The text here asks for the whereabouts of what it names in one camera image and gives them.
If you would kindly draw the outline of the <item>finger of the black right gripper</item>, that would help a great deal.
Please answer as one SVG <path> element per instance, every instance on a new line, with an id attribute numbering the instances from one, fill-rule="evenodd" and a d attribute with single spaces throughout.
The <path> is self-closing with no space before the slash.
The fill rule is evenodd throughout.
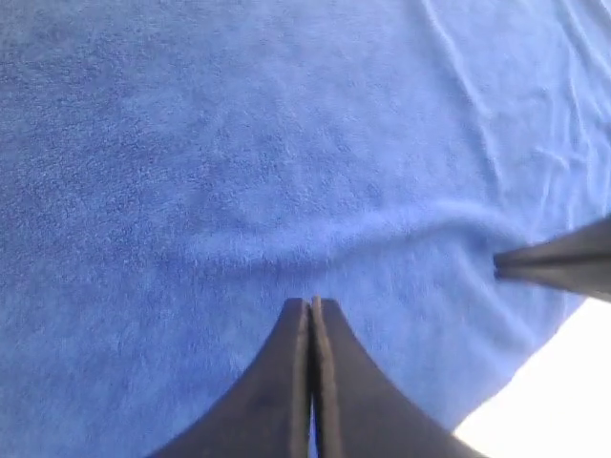
<path id="1" fill-rule="evenodd" d="M 610 222 L 595 221 L 548 241 L 494 255 L 495 266 L 568 263 L 610 258 Z"/>
<path id="2" fill-rule="evenodd" d="M 610 302 L 609 264 L 505 266 L 496 274 Z"/>

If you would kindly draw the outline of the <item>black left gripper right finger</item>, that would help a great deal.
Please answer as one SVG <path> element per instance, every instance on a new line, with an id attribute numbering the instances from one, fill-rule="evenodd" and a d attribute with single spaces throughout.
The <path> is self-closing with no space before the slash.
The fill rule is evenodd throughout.
<path id="1" fill-rule="evenodd" d="M 404 396 L 361 345 L 339 303 L 310 318 L 316 446 L 321 457 L 480 457 Z"/>

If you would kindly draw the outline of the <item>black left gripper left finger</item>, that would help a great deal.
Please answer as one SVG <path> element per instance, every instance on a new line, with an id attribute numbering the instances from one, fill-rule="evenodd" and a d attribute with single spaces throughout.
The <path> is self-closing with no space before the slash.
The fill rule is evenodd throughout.
<path id="1" fill-rule="evenodd" d="M 307 457 L 310 428 L 309 304 L 284 302 L 242 376 L 154 457 Z"/>

